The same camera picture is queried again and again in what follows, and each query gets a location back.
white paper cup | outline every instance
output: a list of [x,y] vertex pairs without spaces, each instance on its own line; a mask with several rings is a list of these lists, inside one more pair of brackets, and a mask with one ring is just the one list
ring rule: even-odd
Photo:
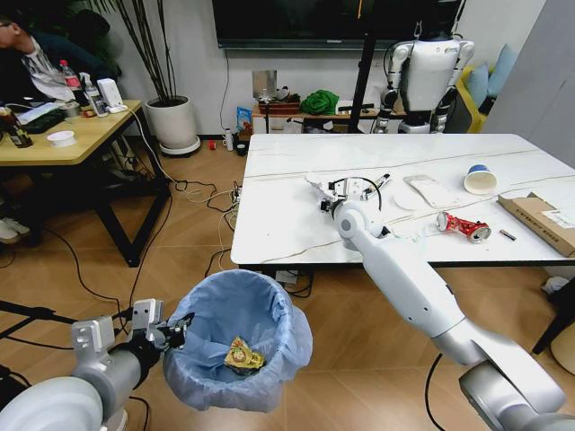
[[474,195],[486,195],[497,187],[497,177],[484,164],[476,164],[465,175],[464,187]]

television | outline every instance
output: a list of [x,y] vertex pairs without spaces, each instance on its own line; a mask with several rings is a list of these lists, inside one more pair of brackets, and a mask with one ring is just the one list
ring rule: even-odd
[[229,49],[362,49],[374,1],[377,47],[412,40],[421,5],[447,33],[462,0],[212,0],[217,44]]

dark jacket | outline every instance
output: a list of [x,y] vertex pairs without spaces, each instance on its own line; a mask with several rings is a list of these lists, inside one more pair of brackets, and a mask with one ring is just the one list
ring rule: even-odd
[[[40,31],[31,31],[31,35],[55,67],[59,67],[60,60],[67,60],[77,74],[90,74],[94,84],[102,78],[116,79],[115,74],[99,58],[69,40]],[[30,74],[22,63],[22,53],[13,49],[0,49],[0,101],[18,102],[22,101],[24,96],[40,101],[47,99],[30,79]]]

plastic bottle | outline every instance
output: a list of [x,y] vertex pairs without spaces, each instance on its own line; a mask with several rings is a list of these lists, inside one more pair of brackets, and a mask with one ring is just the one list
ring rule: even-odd
[[62,67],[62,73],[64,74],[64,79],[66,80],[66,85],[72,90],[74,94],[75,101],[80,104],[80,111],[82,117],[90,118],[95,117],[96,113],[92,110],[90,102],[84,95],[84,90],[82,89],[82,84],[78,79],[78,75],[75,74],[74,70],[68,65],[66,60],[60,60],[60,66]]
[[93,111],[98,117],[108,117],[108,111],[106,110],[104,99],[100,95],[98,88],[92,84],[90,76],[86,72],[80,72],[80,76],[84,79],[85,96],[92,105]]
[[229,128],[226,129],[226,148],[227,151],[234,151],[234,137]]

black pole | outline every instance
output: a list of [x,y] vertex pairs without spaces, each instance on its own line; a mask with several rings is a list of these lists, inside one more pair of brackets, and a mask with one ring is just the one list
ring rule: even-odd
[[356,91],[353,94],[353,105],[351,107],[351,115],[349,116],[349,133],[359,133],[358,124],[359,116],[361,115],[361,105],[363,98],[366,95],[367,79],[369,78],[369,70],[371,69],[371,62],[374,58],[376,51],[376,26],[378,18],[378,0],[374,0],[374,5],[371,9],[369,19],[367,20],[367,31],[363,42],[363,50],[361,51],[361,59],[359,60],[358,80],[356,81]]
[[270,134],[270,103],[266,101],[266,135]]
[[[16,332],[17,330],[32,323],[33,321],[58,321],[60,323],[67,323],[69,325],[77,322],[76,319],[60,316],[56,314],[54,310],[50,310],[49,308],[27,307],[26,305],[20,305],[18,303],[9,303],[7,301],[0,301],[0,312],[9,312],[11,314],[19,314],[21,316],[26,317],[26,319],[24,319],[23,321],[19,321],[18,323],[11,326],[7,330],[1,331],[0,339],[6,338],[13,332]],[[112,316],[112,319],[115,320],[118,319],[118,317],[122,316],[128,321],[130,321],[131,315],[132,315],[132,308],[129,307],[127,310],[124,310],[123,312],[114,314]]]

